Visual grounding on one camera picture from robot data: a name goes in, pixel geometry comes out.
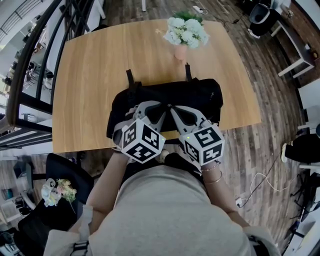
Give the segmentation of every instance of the table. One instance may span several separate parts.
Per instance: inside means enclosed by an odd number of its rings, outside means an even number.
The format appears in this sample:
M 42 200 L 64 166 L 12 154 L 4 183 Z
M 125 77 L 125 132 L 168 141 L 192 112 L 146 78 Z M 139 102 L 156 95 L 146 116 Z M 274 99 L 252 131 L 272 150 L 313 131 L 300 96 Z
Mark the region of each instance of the table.
M 256 94 L 242 60 L 219 22 L 205 21 L 207 45 L 189 49 L 192 77 L 214 78 L 221 87 L 222 130 L 261 122 Z M 65 44 L 53 99 L 54 152 L 113 146 L 106 137 L 115 96 L 128 88 L 126 70 L 144 86 L 185 81 L 185 61 L 174 57 L 174 46 L 163 39 L 166 20 L 121 24 L 77 37 Z M 178 132 L 164 132 L 167 139 Z
M 315 67 L 315 62 L 312 59 L 310 52 L 306 49 L 305 44 L 302 41 L 302 39 L 300 38 L 300 36 L 291 27 L 289 27 L 285 23 L 283 23 L 279 20 L 277 21 L 277 23 L 279 26 L 272 32 L 271 36 L 274 37 L 279 32 L 280 29 L 283 29 L 284 32 L 289 37 L 289 39 L 291 40 L 292 44 L 294 45 L 294 47 L 300 57 L 295 63 L 291 64 L 286 69 L 282 70 L 278 74 L 278 76 L 281 77 L 284 74 L 288 73 L 290 70 L 293 70 L 297 66 L 301 65 L 302 63 L 306 63 L 308 65 L 308 67 L 306 67 L 305 69 L 301 70 L 300 72 L 298 72 L 297 74 L 295 74 L 293 76 L 293 78 L 297 78 L 298 76 L 301 76 L 305 72 L 313 69 Z

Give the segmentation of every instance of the bracelet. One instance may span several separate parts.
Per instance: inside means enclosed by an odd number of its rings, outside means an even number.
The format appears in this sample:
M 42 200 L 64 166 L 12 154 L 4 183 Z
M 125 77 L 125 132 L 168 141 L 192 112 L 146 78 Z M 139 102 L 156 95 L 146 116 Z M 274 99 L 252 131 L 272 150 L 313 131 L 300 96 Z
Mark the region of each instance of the bracelet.
M 221 176 L 220 176 L 220 178 L 218 178 L 217 180 L 215 180 L 215 181 L 211 181 L 211 182 L 204 182 L 205 184 L 213 184 L 213 183 L 217 183 L 218 181 L 220 181 L 221 179 L 222 179 L 222 171 L 220 171 L 220 174 L 221 174 Z
M 204 170 L 201 170 L 201 171 L 202 172 L 209 172 L 211 170 L 214 170 L 215 168 L 217 168 L 221 164 L 221 162 L 219 162 L 219 161 L 214 161 L 214 162 L 216 163 L 216 165 L 214 167 L 209 168 L 209 169 L 204 169 Z

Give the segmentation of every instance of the person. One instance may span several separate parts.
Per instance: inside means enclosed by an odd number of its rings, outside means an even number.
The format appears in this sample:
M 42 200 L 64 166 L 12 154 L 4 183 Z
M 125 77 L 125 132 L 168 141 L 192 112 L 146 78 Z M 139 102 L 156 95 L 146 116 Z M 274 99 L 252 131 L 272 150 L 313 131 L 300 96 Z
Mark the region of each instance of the person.
M 291 145 L 284 143 L 282 146 L 281 160 L 286 163 L 288 159 L 300 163 L 320 162 L 320 124 L 317 125 L 315 133 L 304 134 L 291 142 Z
M 274 0 L 267 19 L 260 24 L 251 23 L 250 28 L 248 29 L 249 34 L 254 38 L 259 39 L 260 36 L 270 31 L 275 23 L 281 18 L 283 12 L 288 18 L 292 17 L 293 12 L 289 9 L 290 4 L 291 0 Z
M 199 175 L 166 150 L 160 162 L 128 160 L 112 155 L 82 217 L 69 232 L 50 231 L 45 256 L 280 255 L 265 228 L 239 215 L 219 162 Z

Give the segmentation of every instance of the grey t-shirt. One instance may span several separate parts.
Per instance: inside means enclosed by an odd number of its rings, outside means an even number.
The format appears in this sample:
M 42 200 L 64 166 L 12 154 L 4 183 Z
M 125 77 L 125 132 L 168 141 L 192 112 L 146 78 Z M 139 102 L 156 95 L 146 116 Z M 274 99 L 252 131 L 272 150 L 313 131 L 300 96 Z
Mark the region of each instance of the grey t-shirt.
M 45 255 L 61 235 L 50 232 Z M 264 228 L 242 228 L 211 205 L 192 175 L 164 165 L 129 178 L 114 210 L 88 240 L 94 256 L 254 256 L 254 246 L 280 255 Z

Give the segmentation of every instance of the power strip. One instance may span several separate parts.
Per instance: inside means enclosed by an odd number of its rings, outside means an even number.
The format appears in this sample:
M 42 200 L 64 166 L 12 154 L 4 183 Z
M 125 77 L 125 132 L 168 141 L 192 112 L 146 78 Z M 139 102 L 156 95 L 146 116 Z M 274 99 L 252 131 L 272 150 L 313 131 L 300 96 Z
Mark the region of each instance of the power strip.
M 196 6 L 196 5 L 194 5 L 193 6 L 193 9 L 195 9 L 198 13 L 200 13 L 200 14 L 203 14 L 204 13 L 204 11 L 203 10 L 201 10 L 198 6 Z

